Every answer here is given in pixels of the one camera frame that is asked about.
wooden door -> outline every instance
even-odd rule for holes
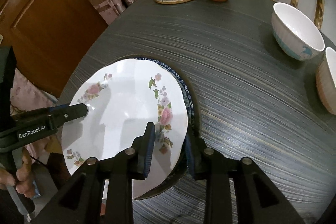
[[[18,69],[56,97],[106,27],[88,0],[0,0],[2,45],[13,45]]]

gray table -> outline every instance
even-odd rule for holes
[[[336,116],[316,91],[321,55],[296,61],[273,38],[273,3],[137,0],[83,57],[59,102],[70,102],[85,80],[119,57],[163,56],[194,84],[208,146],[234,159],[252,157],[304,218],[318,219],[336,192]],[[134,221],[202,223],[204,204],[204,183],[186,176],[160,196],[135,201]]]

finger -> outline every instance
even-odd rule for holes
[[[27,192],[25,192],[25,196],[27,198],[32,198],[33,196],[35,196],[35,186],[33,184],[32,188],[30,188]]]
[[[15,185],[14,177],[2,168],[0,168],[0,184]]]
[[[25,181],[31,171],[32,159],[28,150],[24,147],[22,149],[22,167],[16,172],[17,179],[19,181]]]
[[[25,181],[18,183],[16,190],[19,194],[24,194],[31,189],[33,185],[33,176],[30,175]]]
[[[4,185],[4,184],[0,184],[0,189],[1,189],[1,190],[7,190],[7,187],[6,187],[6,185]]]

bowl with blue trim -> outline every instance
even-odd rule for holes
[[[323,37],[314,23],[286,3],[273,5],[272,29],[282,50],[296,60],[309,60],[325,48]]]

white plate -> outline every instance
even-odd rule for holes
[[[158,130],[151,170],[146,180],[133,181],[133,198],[164,181],[179,159],[188,127],[181,88],[170,72],[152,61],[124,59],[90,77],[70,105],[79,102],[88,106],[87,116],[65,123],[62,131],[71,175],[89,157],[104,160],[130,147],[153,122]]]

